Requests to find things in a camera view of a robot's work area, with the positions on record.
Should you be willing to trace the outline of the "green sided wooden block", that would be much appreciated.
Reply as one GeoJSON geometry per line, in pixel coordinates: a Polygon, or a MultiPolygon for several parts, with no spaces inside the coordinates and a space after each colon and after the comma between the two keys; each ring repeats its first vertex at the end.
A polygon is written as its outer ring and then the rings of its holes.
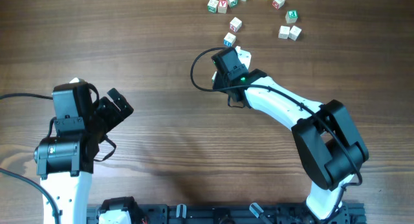
{"type": "Polygon", "coordinates": [[[212,84],[214,84],[216,76],[217,76],[217,71],[215,71],[212,76],[212,84]]]}

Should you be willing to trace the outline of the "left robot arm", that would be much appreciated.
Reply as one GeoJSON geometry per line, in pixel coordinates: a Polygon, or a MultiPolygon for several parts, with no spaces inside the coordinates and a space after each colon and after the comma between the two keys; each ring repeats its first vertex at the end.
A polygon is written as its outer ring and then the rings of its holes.
{"type": "Polygon", "coordinates": [[[86,223],[87,204],[99,145],[107,134],[133,113],[115,88],[107,96],[91,98],[93,84],[74,79],[52,92],[56,116],[34,151],[40,177],[45,223],[86,223]]]}

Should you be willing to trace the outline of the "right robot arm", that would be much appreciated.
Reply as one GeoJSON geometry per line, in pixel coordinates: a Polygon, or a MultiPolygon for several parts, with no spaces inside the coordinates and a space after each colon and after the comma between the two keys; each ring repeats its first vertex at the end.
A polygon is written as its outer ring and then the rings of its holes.
{"type": "Polygon", "coordinates": [[[345,106],[337,100],[326,104],[307,100],[278,85],[267,73],[249,71],[233,47],[221,49],[212,61],[217,68],[213,90],[268,114],[291,131],[312,181],[306,207],[319,221],[333,220],[346,188],[361,185],[360,168],[369,158],[345,106]]]}

